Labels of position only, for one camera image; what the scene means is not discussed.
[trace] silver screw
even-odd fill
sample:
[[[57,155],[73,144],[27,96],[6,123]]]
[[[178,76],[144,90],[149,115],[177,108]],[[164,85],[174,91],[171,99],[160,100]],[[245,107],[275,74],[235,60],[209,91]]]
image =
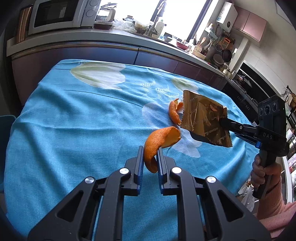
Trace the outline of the silver screw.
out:
[[[90,184],[90,183],[93,183],[94,182],[94,179],[92,177],[87,177],[85,180],[84,180],[87,184]]]
[[[207,177],[207,181],[209,183],[214,183],[214,182],[216,182],[216,178],[214,178],[214,177]]]
[[[121,168],[120,170],[119,170],[119,172],[121,173],[121,174],[127,174],[128,172],[129,172],[129,169],[127,169],[127,168]]]
[[[173,167],[172,172],[175,173],[175,174],[178,174],[178,173],[182,172],[182,169],[179,168],[179,167]]]

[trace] microwave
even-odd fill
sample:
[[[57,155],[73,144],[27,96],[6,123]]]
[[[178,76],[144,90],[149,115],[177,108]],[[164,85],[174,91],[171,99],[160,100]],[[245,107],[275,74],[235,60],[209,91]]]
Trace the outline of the microwave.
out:
[[[36,0],[28,35],[59,28],[93,27],[101,0]]]

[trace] countertop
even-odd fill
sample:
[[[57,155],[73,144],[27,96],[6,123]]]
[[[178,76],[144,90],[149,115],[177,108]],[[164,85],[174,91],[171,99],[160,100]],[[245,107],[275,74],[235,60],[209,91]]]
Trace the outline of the countertop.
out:
[[[23,42],[15,44],[15,39],[12,38],[7,41],[6,55],[11,56],[13,54],[28,50],[37,46],[59,43],[59,42],[77,42],[77,41],[91,41],[91,42],[109,42],[120,43],[124,45],[137,46],[141,48],[153,49],[166,54],[171,54],[179,58],[183,58],[197,65],[200,65],[222,77],[225,75],[218,69],[210,66],[206,61],[189,54],[176,47],[172,47],[165,42],[156,41],[143,36],[131,34],[125,31],[111,29],[111,30],[99,30],[99,29],[67,29],[58,31],[49,31],[45,33],[35,34],[27,37]]]

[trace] orange peel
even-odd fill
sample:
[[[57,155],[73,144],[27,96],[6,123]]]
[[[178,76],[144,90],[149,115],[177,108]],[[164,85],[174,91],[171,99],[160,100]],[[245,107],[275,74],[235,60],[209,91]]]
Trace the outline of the orange peel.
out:
[[[155,155],[159,147],[166,148],[176,144],[181,140],[180,131],[174,127],[166,127],[153,131],[147,138],[144,145],[144,162],[146,168],[152,172],[157,172],[157,162]]]
[[[182,109],[183,102],[178,103],[178,99],[179,98],[170,102],[170,105],[168,107],[168,114],[169,114],[172,122],[174,122],[176,125],[181,125],[181,120],[180,120],[180,117],[179,117],[177,111]]]

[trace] human hand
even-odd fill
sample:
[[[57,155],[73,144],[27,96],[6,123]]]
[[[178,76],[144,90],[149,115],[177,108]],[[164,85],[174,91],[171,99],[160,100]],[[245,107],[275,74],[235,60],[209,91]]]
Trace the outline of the human hand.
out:
[[[267,189],[267,191],[270,191],[281,179],[281,165],[275,162],[264,168],[263,166],[260,166],[260,162],[260,156],[257,154],[252,164],[253,170],[251,171],[251,183],[257,188],[265,183],[265,175],[272,175]]]

